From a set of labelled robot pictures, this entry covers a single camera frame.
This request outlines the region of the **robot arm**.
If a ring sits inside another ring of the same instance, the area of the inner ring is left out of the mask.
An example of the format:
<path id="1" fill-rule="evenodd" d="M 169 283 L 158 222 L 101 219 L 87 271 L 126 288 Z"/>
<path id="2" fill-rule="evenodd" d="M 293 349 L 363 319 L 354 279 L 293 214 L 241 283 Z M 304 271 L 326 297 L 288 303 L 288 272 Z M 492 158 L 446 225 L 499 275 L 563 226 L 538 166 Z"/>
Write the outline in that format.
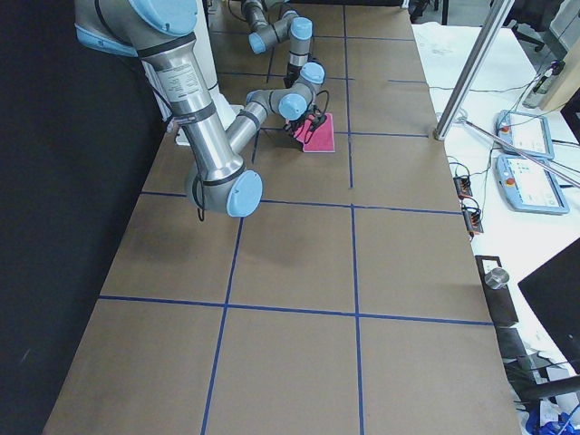
<path id="1" fill-rule="evenodd" d="M 250 29 L 248 42 L 255 54 L 265 53 L 277 45 L 288 41 L 289 54 L 284 84 L 292 87 L 305 65 L 312 61 L 311 44 L 314 34 L 313 22 L 301 16 L 295 9 L 287 9 L 271 23 L 266 13 L 286 1 L 244 0 L 240 2 L 240 19 Z"/>
<path id="2" fill-rule="evenodd" d="M 301 123 L 314 109 L 325 71 L 310 59 L 313 23 L 288 10 L 266 19 L 271 1 L 244 1 L 254 53 L 290 43 L 285 86 L 257 90 L 233 111 L 218 88 L 208 28 L 199 1 L 77 1 L 75 28 L 81 44 L 136 57 L 155 71 L 174 121 L 192 148 L 188 197 L 200 211 L 233 218 L 251 215 L 262 198 L 260 176 L 247 169 L 241 150 L 275 113 Z"/>

